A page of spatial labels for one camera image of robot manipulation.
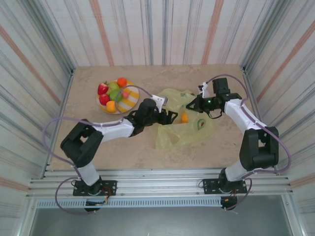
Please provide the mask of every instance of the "green apple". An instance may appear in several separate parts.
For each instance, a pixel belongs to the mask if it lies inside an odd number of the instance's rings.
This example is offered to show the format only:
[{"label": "green apple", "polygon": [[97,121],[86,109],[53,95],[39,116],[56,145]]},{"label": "green apple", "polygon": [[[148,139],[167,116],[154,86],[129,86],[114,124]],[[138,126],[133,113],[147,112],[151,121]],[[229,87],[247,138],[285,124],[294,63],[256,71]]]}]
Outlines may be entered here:
[{"label": "green apple", "polygon": [[110,93],[110,95],[109,95],[110,100],[115,101],[115,98],[116,98],[117,94],[118,94],[118,97],[117,97],[116,102],[120,102],[120,101],[122,100],[123,96],[122,96],[121,93],[119,93],[119,89],[113,90],[113,91]]},{"label": "green apple", "polygon": [[107,94],[107,95],[110,95],[112,91],[113,91],[113,90],[109,87],[109,88],[108,88],[108,91],[106,92],[106,94]]},{"label": "green apple", "polygon": [[120,89],[119,85],[116,82],[110,82],[108,86],[112,90]]}]

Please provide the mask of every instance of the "gray floor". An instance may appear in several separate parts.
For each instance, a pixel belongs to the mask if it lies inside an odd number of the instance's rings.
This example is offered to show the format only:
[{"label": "gray floor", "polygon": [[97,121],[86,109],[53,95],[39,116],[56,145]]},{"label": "gray floor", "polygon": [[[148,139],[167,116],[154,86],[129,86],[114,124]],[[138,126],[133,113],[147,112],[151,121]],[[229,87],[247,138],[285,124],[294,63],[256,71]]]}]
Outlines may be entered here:
[{"label": "gray floor", "polygon": [[219,207],[112,208],[75,216],[39,209],[33,236],[289,236],[280,196],[250,196],[233,212]]}]

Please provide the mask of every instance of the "plastic bag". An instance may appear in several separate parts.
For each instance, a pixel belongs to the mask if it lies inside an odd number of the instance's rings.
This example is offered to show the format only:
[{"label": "plastic bag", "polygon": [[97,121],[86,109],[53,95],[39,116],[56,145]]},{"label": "plastic bag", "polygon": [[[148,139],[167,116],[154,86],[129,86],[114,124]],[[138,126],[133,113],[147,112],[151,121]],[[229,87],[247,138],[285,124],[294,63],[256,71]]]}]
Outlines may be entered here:
[{"label": "plastic bag", "polygon": [[[195,99],[190,91],[179,92],[174,89],[165,89],[158,95],[167,96],[168,101],[165,108],[179,114],[173,124],[158,125],[156,149],[170,149],[191,144],[214,134],[214,122],[206,113],[198,113],[185,108]],[[188,123],[181,123],[183,112],[187,113]]]},{"label": "plastic bag", "polygon": [[180,92],[172,88],[164,89],[158,96],[165,96],[168,98],[165,109],[173,112],[178,112],[183,106],[185,107],[196,98],[196,96],[192,95],[192,92],[189,90]]}]

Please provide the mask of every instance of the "wire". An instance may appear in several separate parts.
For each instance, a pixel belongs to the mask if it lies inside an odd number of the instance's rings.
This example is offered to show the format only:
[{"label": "wire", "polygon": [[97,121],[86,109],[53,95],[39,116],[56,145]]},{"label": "wire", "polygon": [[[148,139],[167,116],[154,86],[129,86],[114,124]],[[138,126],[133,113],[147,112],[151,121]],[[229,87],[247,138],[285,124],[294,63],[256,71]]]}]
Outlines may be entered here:
[{"label": "wire", "polygon": [[218,118],[220,118],[222,116],[222,111],[220,112],[220,115],[218,115],[217,117],[214,117],[214,118],[212,118],[211,116],[210,116],[210,113],[208,114],[208,117],[210,118],[210,119],[218,119]]},{"label": "wire", "polygon": [[74,179],[73,181],[71,181],[71,185],[72,185],[73,187],[75,187],[75,185],[73,184],[74,181],[76,181],[76,180]]},{"label": "wire", "polygon": [[234,193],[234,196],[235,196],[235,194],[236,194],[236,189],[233,189],[233,190],[232,190],[232,193],[231,193],[230,196],[228,196],[227,198],[230,198],[230,197],[233,195],[233,193]]},{"label": "wire", "polygon": [[[128,87],[135,87],[135,88],[138,88],[142,91],[144,91],[148,96],[152,97],[152,95],[147,92],[145,89],[141,88],[140,86],[137,86],[137,85],[127,85],[123,88],[120,89],[120,93],[125,89],[125,88],[128,88]],[[123,122],[124,120],[124,115],[123,115],[123,112],[121,110],[119,110],[118,106],[117,106],[117,97],[118,97],[118,94],[117,96],[115,97],[115,107],[117,109],[117,111],[121,114],[122,118],[116,122],[116,123],[111,123],[111,124],[95,124],[95,123],[91,123],[91,122],[88,122],[88,121],[85,121],[85,120],[80,120],[80,119],[76,119],[76,118],[72,118],[72,117],[57,117],[57,118],[53,118],[51,119],[46,125],[45,127],[43,128],[43,131],[42,131],[42,142],[43,142],[43,145],[44,145],[44,148],[45,150],[53,157],[57,158],[58,160],[60,161],[63,161],[65,163],[68,163],[69,165],[71,165],[75,172],[77,173],[78,177],[81,178],[81,175],[80,175],[80,172],[78,170],[78,168],[75,166],[75,164],[71,161],[68,161],[64,158],[62,158],[61,156],[58,156],[57,154],[55,154],[47,145],[46,143],[46,131],[47,131],[47,128],[51,125],[51,123],[55,122],[55,121],[58,121],[58,120],[71,120],[71,121],[75,121],[75,122],[78,122],[78,123],[82,123],[82,124],[86,124],[86,125],[90,125],[90,126],[94,126],[94,127],[111,127],[111,126],[115,126],[115,125],[118,125],[120,124],[121,122]],[[66,180],[64,180],[63,182],[61,182],[61,184],[57,187],[56,189],[56,192],[55,192],[55,201],[56,201],[56,204],[57,206],[63,210],[64,212],[66,213],[69,213],[69,214],[74,214],[74,215],[86,215],[86,214],[90,214],[92,212],[87,212],[87,213],[82,213],[82,212],[77,212],[77,211],[71,211],[71,210],[67,210],[65,208],[63,208],[59,203],[58,203],[58,199],[57,199],[57,195],[58,195],[58,191],[60,189],[60,187],[65,183],[67,182],[68,180],[70,179],[77,179],[78,177],[70,177],[70,178],[67,178]]]},{"label": "wire", "polygon": [[239,204],[241,204],[245,198],[248,196],[248,194],[250,193],[251,189],[252,189],[252,179],[251,178],[245,178],[245,180],[249,180],[251,183],[250,183],[250,186],[248,187],[248,190],[247,190],[247,193],[245,194],[245,196],[237,203],[237,204],[234,204],[233,206],[230,206],[228,208],[224,208],[225,210],[231,210],[233,208],[235,208],[236,206],[238,206]]},{"label": "wire", "polygon": [[108,194],[109,194],[108,197],[110,197],[110,196],[112,195],[112,191],[111,191],[110,187],[108,187],[108,186],[103,186],[103,189],[104,189],[104,188],[107,188],[107,189],[108,189]]},{"label": "wire", "polygon": [[198,184],[198,188],[205,188],[205,187],[207,187],[206,185],[205,185],[205,186],[200,187],[200,184],[202,183],[202,181],[200,181],[200,183]]},{"label": "wire", "polygon": [[59,204],[59,202],[58,202],[58,191],[59,191],[60,187],[61,187],[64,183],[66,183],[67,181],[69,181],[70,179],[78,179],[78,177],[70,177],[70,178],[65,179],[64,181],[62,181],[62,182],[59,184],[59,186],[58,186],[57,189],[56,189],[56,192],[55,192],[55,201],[56,201],[57,206],[58,206],[61,210],[63,210],[64,212],[66,212],[66,213],[68,213],[68,214],[72,214],[72,215],[88,215],[88,214],[93,213],[93,211],[90,211],[90,212],[78,212],[78,211],[74,211],[74,210],[67,210],[67,209],[63,208],[63,207]]},{"label": "wire", "polygon": [[250,116],[250,114],[246,111],[246,109],[244,108],[243,104],[245,101],[249,100],[249,92],[247,90],[247,88],[245,87],[245,85],[238,79],[236,78],[235,76],[233,75],[229,75],[229,74],[220,74],[220,75],[217,75],[215,77],[212,77],[211,79],[209,79],[206,83],[208,84],[209,82],[211,82],[212,80],[218,78],[218,77],[221,77],[221,76],[228,76],[228,77],[231,77],[233,79],[235,79],[244,89],[245,93],[246,93],[246,98],[244,98],[242,101],[241,101],[241,110],[244,112],[244,114],[252,121],[254,122],[255,125],[257,125],[259,128],[261,128],[263,131],[265,131],[267,134],[269,134],[271,137],[273,137],[285,150],[286,154],[287,154],[287,158],[288,158],[288,162],[287,162],[287,165],[280,169],[280,170],[274,170],[274,171],[270,171],[270,170],[263,170],[263,169],[259,169],[259,170],[253,170],[252,172],[249,172],[247,173],[246,175],[244,175],[242,177],[242,179],[248,177],[248,176],[251,176],[252,174],[254,173],[258,173],[258,172],[265,172],[265,173],[281,173],[281,172],[284,172],[284,171],[287,171],[290,166],[291,166],[291,163],[292,163],[292,156],[291,156],[291,153],[289,151],[289,149],[287,148],[287,146],[276,136],[274,135],[271,131],[269,131],[268,129],[266,129],[264,126],[262,126],[261,124],[257,123],[257,120],[255,120],[254,118],[252,118]]},{"label": "wire", "polygon": [[107,201],[107,200],[108,200],[108,198],[109,198],[109,196],[107,195],[107,193],[105,192],[105,190],[104,190],[104,189],[102,189],[102,191],[103,191],[103,193],[104,193],[104,194],[105,194],[105,196],[106,196],[105,201]]}]

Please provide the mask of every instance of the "striped bowl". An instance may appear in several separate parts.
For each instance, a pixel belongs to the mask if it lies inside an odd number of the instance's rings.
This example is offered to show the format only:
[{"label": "striped bowl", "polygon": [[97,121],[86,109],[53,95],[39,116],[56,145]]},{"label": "striped bowl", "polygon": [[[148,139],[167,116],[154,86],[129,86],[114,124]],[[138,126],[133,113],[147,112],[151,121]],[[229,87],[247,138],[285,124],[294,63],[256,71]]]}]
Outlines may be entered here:
[{"label": "striped bowl", "polygon": [[[132,82],[130,81],[127,81],[127,85],[133,85]],[[129,97],[126,99],[126,98],[122,98],[122,100],[118,103],[118,108],[119,110],[121,110],[123,113],[124,112],[127,112],[129,111],[131,108],[133,108],[138,100],[139,100],[139,90],[135,87],[128,87],[128,88],[125,88],[124,91],[127,91],[129,92]],[[107,113],[110,113],[110,114],[119,114],[118,111],[112,113],[112,112],[109,112],[107,109],[106,109],[106,106],[103,106],[102,104],[100,104],[99,102],[99,95],[97,95],[96,97],[96,102],[98,104],[98,106],[105,112]]]}]

